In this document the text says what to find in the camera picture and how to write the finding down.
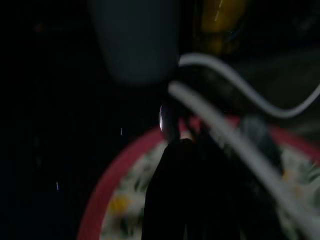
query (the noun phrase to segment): floral pattern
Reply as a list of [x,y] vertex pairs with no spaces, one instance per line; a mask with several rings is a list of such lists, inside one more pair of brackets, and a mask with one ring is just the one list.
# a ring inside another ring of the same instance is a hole
[[[221,148],[224,142],[217,137]],[[105,212],[100,240],[140,240],[148,184],[162,157],[166,142],[161,142],[142,155],[123,177]],[[301,204],[320,215],[320,168],[312,159],[290,145],[281,145],[284,168],[283,181]],[[282,209],[278,216],[284,233],[291,240],[299,235]]]

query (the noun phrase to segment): cable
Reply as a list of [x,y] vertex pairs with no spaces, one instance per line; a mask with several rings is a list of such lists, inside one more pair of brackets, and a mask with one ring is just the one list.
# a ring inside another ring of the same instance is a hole
[[300,105],[291,109],[281,109],[269,103],[265,98],[258,94],[231,66],[220,59],[203,53],[188,53],[181,56],[179,66],[200,65],[212,69],[219,73],[231,84],[236,86],[245,96],[254,102],[263,111],[273,117],[288,119],[301,114],[306,110],[320,95],[320,84]]
[[309,214],[297,202],[287,185],[281,181],[280,175],[269,164],[266,157],[245,136],[241,136],[240,133],[235,131],[224,117],[198,93],[182,83],[172,82],[169,85],[168,91],[170,95],[196,113],[210,128],[218,131],[218,134],[232,146],[242,161],[251,169],[309,239],[319,239],[320,219]]

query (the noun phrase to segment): red plate rim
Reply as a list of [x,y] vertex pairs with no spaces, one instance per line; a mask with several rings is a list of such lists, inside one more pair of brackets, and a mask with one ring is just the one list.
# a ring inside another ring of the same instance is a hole
[[[228,120],[233,125],[239,122],[239,117],[231,116]],[[197,118],[192,120],[192,125],[199,127],[200,121]],[[182,131],[186,130],[184,124],[180,125]],[[306,143],[303,139],[293,136],[279,127],[271,127],[271,134],[276,142],[291,145],[300,151],[309,155],[319,164],[320,150]],[[101,234],[102,222],[105,217],[106,209],[110,198],[119,182],[127,174],[133,164],[144,153],[149,151],[155,145],[163,141],[163,135],[158,127],[148,131],[139,137],[133,143],[128,145],[121,153],[112,161],[112,164],[104,171],[102,177],[98,181],[95,189],[91,193],[88,204],[84,211],[77,240],[98,240]]]

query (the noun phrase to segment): yellow object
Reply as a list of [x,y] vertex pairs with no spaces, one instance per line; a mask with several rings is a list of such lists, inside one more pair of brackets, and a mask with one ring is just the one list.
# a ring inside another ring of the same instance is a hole
[[117,195],[110,201],[108,211],[114,215],[122,215],[128,210],[130,202],[126,195]]
[[283,176],[282,176],[282,180],[287,183],[287,182],[289,182],[290,178],[291,178],[291,175],[290,175],[289,171],[285,170],[283,173]]
[[203,0],[201,7],[196,5],[196,49],[214,55],[234,51],[239,45],[238,41],[226,38],[236,30],[240,18],[245,13],[246,3],[246,0]]
[[303,195],[303,191],[299,185],[295,185],[293,187],[293,193],[296,197],[301,198]]

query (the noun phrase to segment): white cable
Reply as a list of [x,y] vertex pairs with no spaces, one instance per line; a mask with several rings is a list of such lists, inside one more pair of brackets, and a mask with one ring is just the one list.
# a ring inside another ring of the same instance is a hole
[[253,101],[266,113],[273,117],[280,119],[288,119],[295,117],[306,110],[313,101],[320,95],[320,84],[311,93],[311,95],[304,100],[300,105],[291,109],[281,109],[270,104],[266,99],[259,95],[247,82],[228,64],[220,59],[206,55],[203,53],[188,53],[181,56],[179,66],[199,65],[210,68],[222,75],[227,81],[237,87],[244,95]]
[[172,82],[169,93],[197,114],[208,126],[218,130],[224,140],[232,146],[242,161],[263,183],[274,199],[287,211],[310,240],[319,240],[320,219],[309,214],[294,198],[288,186],[257,148],[244,136],[236,132],[223,116],[198,93],[179,82]]

